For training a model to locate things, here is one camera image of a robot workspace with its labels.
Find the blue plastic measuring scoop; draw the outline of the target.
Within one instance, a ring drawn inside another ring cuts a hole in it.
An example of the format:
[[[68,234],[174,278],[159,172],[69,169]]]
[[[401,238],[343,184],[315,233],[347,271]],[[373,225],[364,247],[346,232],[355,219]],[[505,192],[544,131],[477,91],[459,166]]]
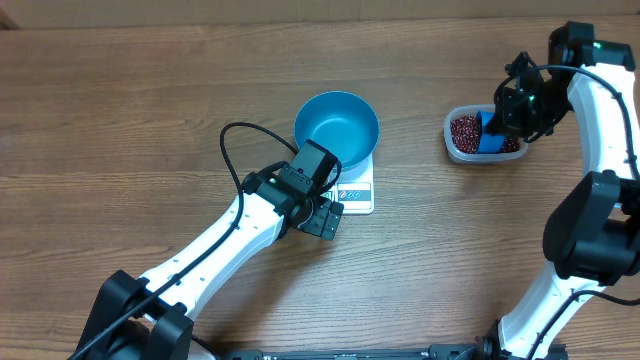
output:
[[[503,148],[506,136],[503,134],[492,135],[488,132],[488,125],[493,116],[493,112],[478,111],[476,113],[476,118],[480,123],[478,154],[497,154]]]

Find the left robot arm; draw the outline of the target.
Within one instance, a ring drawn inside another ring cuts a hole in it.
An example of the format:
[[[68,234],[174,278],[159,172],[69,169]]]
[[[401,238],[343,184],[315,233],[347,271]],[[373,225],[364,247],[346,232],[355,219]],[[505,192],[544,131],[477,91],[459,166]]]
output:
[[[157,330],[192,326],[230,276],[290,227],[332,239],[342,206],[324,194],[341,169],[336,159],[296,157],[236,179],[232,205],[180,253],[138,279],[118,271],[103,284],[73,358],[113,356],[112,337],[132,317],[150,317]]]

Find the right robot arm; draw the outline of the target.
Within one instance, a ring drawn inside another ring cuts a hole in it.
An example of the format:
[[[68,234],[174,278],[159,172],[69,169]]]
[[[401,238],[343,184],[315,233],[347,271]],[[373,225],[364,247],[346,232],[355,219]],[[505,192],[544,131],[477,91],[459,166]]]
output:
[[[593,25],[567,22],[548,40],[548,62],[521,52],[506,65],[482,134],[533,143],[568,113],[578,124],[584,176],[549,216],[545,264],[516,307],[467,359],[564,359],[553,343],[590,299],[639,271],[639,124],[629,45],[601,41]]]

